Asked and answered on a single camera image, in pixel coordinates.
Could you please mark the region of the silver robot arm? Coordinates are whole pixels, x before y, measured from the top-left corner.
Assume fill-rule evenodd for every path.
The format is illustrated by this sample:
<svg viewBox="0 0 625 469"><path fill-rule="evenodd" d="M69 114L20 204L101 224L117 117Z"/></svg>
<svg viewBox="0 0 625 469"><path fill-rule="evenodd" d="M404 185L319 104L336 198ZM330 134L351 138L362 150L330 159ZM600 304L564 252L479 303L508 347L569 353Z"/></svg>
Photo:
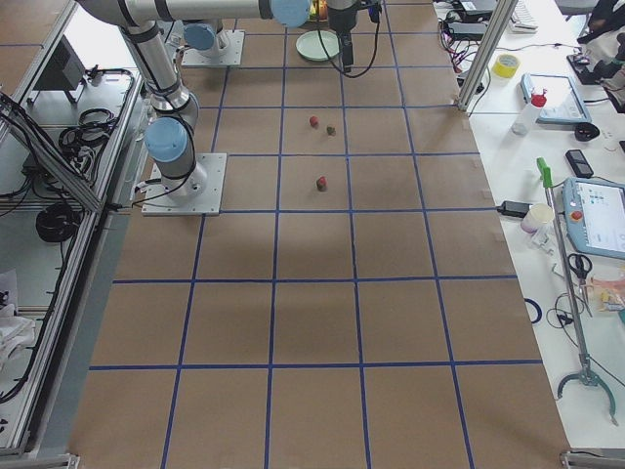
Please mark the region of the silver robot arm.
<svg viewBox="0 0 625 469"><path fill-rule="evenodd" d="M183 54L193 50L210 60L220 59L230 45L229 35L221 19L181 20L182 42L179 51Z"/></svg>
<svg viewBox="0 0 625 469"><path fill-rule="evenodd" d="M207 31L188 44L196 50L212 50L223 19L275 20L285 27L304 24L309 1L81 1L93 18L118 27L136 66L151 93L157 118L145 132L145 146L160 171L163 193L146 198L160 210L180 211L208 191L209 173L194 147L194 126L199 104L183 83L161 39L159 21L188 22Z"/></svg>

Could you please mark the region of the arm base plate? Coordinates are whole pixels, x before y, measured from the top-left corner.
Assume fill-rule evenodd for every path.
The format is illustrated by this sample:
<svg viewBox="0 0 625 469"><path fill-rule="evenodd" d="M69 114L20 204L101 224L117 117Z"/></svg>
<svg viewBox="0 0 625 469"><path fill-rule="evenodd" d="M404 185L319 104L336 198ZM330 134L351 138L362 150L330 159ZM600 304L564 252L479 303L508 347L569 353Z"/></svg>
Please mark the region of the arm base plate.
<svg viewBox="0 0 625 469"><path fill-rule="evenodd" d="M216 32L206 24L189 24L184 31L186 48L182 66L239 66L242 59L245 32L222 29Z"/></svg>
<svg viewBox="0 0 625 469"><path fill-rule="evenodd" d="M165 178L164 184L149 185L146 190L147 202L142 205L145 216L218 216L221 202L228 156L225 153L198 153L194 171L187 181L176 191L181 181Z"/></svg>

